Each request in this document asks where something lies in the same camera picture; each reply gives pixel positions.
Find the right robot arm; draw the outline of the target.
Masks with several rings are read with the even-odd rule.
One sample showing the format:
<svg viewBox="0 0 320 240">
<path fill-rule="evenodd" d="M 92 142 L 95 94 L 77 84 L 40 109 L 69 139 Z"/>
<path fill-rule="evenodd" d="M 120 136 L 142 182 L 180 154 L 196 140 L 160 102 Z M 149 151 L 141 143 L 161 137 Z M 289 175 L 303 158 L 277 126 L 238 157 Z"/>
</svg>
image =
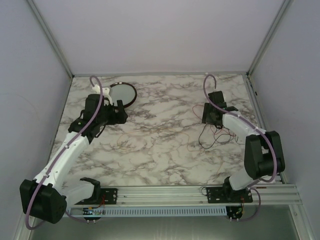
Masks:
<svg viewBox="0 0 320 240">
<path fill-rule="evenodd" d="M 202 123 L 229 129 L 244 144 L 243 168 L 227 177 L 221 187 L 209 187 L 209 203 L 251 203 L 249 187 L 264 177 L 282 173 L 285 159 L 280 135 L 246 121 L 234 106 L 228 106 L 221 91 L 213 91 L 205 103 Z"/>
</svg>

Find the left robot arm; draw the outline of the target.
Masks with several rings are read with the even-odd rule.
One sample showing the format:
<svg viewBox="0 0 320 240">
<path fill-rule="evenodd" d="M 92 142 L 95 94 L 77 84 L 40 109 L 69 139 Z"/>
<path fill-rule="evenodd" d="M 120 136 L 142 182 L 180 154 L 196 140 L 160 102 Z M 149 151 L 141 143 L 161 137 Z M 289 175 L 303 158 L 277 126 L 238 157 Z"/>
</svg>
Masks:
<svg viewBox="0 0 320 240">
<path fill-rule="evenodd" d="M 102 201 L 98 180 L 82 177 L 77 184 L 67 188 L 63 188 L 63 183 L 75 161 L 100 136 L 105 126 L 124 124 L 127 118 L 122 100 L 110 103 L 100 94 L 88 95 L 84 109 L 70 124 L 56 154 L 34 179 L 25 179 L 19 187 L 26 224 L 29 217 L 56 224 L 68 207 L 82 202 L 95 205 Z"/>
</svg>

